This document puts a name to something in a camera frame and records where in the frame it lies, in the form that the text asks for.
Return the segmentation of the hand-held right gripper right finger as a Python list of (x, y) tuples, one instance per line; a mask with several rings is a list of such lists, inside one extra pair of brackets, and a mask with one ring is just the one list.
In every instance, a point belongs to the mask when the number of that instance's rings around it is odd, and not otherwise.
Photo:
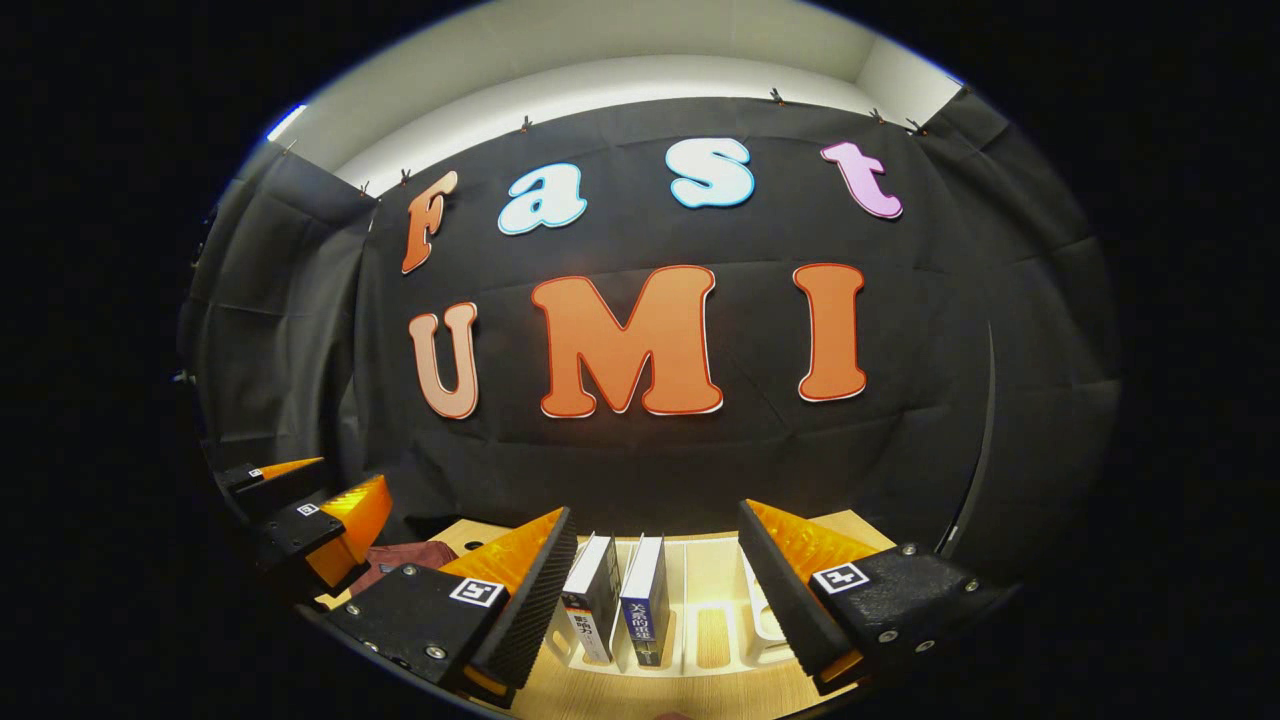
[(1005, 585), (919, 544), (876, 550), (751, 498), (739, 543), (820, 694), (902, 670), (1006, 600)]

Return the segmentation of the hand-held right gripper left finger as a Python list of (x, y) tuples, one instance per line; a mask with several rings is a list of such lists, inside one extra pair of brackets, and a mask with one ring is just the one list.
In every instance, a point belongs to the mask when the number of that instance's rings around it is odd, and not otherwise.
[(571, 511), (561, 507), (442, 568), (401, 564), (326, 612), (325, 630), (433, 689), (509, 708), (576, 548)]

